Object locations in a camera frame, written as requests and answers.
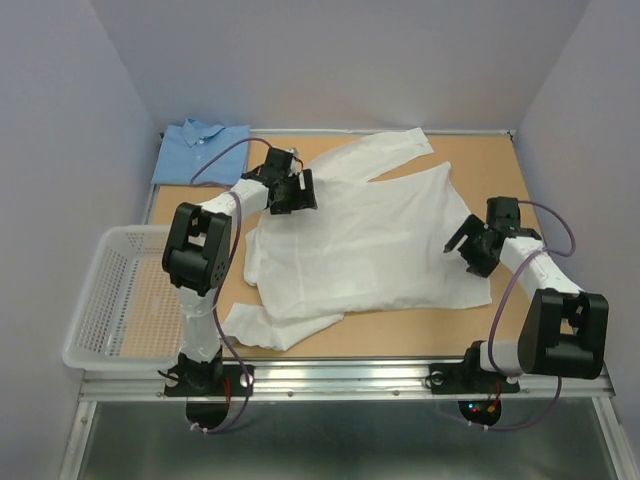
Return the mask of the white plastic basket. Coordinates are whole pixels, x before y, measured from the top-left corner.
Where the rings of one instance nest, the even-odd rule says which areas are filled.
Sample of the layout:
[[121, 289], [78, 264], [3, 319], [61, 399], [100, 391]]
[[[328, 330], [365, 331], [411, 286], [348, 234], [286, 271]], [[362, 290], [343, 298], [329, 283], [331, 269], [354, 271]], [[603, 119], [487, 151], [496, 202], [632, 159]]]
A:
[[114, 227], [100, 239], [69, 328], [66, 366], [93, 372], [166, 370], [182, 315], [161, 266], [169, 227]]

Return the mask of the metal front panel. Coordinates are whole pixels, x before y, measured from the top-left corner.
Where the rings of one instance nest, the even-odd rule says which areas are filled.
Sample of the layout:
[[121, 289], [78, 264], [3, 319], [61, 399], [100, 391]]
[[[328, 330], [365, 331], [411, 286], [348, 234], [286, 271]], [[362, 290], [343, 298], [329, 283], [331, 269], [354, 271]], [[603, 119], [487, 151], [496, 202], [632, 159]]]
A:
[[565, 399], [514, 432], [463, 425], [453, 402], [251, 405], [220, 436], [189, 429], [181, 404], [99, 403], [66, 479], [634, 479], [610, 419]]

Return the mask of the aluminium mounting rail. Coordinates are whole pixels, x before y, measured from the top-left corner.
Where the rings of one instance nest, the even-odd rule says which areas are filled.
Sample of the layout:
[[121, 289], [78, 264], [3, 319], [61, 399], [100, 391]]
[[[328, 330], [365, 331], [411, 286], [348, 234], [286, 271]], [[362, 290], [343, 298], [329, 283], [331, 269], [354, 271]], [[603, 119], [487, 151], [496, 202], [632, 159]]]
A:
[[[255, 402], [338, 401], [338, 400], [462, 400], [486, 399], [487, 391], [434, 395], [426, 386], [429, 359], [387, 360], [249, 360], [255, 366]], [[528, 375], [519, 379], [520, 391], [504, 393], [500, 399], [551, 399], [556, 380]], [[153, 372], [89, 372], [81, 382], [79, 401], [145, 402], [191, 401], [222, 402], [224, 396], [168, 397], [165, 381]], [[615, 391], [606, 369], [596, 380], [565, 379], [561, 398], [611, 398]]]

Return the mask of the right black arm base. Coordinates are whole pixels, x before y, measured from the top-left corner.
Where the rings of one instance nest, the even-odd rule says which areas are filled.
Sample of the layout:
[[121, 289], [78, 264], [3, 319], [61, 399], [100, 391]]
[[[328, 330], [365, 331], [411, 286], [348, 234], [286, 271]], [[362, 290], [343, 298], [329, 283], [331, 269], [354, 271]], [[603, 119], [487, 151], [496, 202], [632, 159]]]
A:
[[462, 363], [434, 363], [429, 366], [425, 386], [434, 395], [454, 395], [461, 417], [471, 425], [494, 427], [502, 414], [502, 396], [520, 392], [518, 382]]

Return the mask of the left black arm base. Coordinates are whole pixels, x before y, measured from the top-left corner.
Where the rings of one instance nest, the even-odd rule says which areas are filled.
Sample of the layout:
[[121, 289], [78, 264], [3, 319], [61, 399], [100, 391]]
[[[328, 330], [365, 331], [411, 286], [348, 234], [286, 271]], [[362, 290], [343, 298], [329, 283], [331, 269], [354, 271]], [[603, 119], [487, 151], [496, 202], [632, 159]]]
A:
[[162, 373], [163, 396], [185, 401], [185, 417], [191, 431], [205, 435], [231, 433], [253, 395], [255, 366], [224, 364], [219, 379], [203, 388], [179, 381], [178, 367]]

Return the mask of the white long sleeve shirt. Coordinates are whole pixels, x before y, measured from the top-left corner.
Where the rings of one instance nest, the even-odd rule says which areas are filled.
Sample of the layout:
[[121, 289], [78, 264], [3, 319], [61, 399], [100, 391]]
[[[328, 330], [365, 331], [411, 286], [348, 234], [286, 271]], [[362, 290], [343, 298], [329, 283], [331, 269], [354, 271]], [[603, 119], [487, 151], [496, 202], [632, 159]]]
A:
[[489, 281], [444, 249], [469, 216], [451, 165], [386, 178], [431, 151], [414, 128], [314, 159], [317, 208], [265, 213], [246, 236], [244, 279], [261, 302], [233, 305], [226, 336], [285, 351], [352, 312], [488, 305]]

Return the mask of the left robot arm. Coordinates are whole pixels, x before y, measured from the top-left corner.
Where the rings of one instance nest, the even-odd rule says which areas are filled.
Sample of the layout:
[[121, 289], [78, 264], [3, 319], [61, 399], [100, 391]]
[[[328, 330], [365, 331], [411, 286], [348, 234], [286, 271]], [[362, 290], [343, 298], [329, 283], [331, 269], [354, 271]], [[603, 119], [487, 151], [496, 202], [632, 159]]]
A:
[[167, 396], [209, 396], [223, 388], [217, 303], [242, 222], [264, 210], [282, 215], [316, 207], [312, 172], [297, 151], [269, 146], [264, 162], [223, 193], [176, 208], [161, 266], [177, 290], [183, 331], [176, 364], [161, 374]]

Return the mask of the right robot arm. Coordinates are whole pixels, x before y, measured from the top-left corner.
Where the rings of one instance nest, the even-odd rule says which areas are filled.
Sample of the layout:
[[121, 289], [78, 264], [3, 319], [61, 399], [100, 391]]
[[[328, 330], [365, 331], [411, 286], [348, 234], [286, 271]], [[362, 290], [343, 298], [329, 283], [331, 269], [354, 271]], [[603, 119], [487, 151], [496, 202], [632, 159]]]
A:
[[[486, 217], [469, 215], [444, 247], [447, 253], [458, 251], [467, 272], [480, 278], [498, 266], [512, 274], [488, 339], [474, 342], [460, 366], [461, 381], [472, 390], [484, 389], [496, 374], [593, 380], [604, 366], [609, 303], [573, 282], [554, 261], [559, 251], [522, 226], [523, 204], [512, 197], [488, 199]], [[499, 341], [499, 320], [515, 287], [527, 295], [529, 309], [519, 337]]]

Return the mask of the folded blue shirt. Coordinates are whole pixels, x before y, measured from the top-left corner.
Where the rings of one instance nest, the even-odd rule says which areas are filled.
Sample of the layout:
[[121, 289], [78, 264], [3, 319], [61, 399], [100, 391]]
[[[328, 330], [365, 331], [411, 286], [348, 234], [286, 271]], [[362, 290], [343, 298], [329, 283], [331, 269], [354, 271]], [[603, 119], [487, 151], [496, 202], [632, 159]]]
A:
[[[248, 125], [212, 125], [187, 118], [164, 131], [151, 183], [188, 185], [195, 173], [235, 142], [248, 138]], [[233, 185], [246, 170], [249, 145], [243, 143], [216, 160], [196, 182]]]

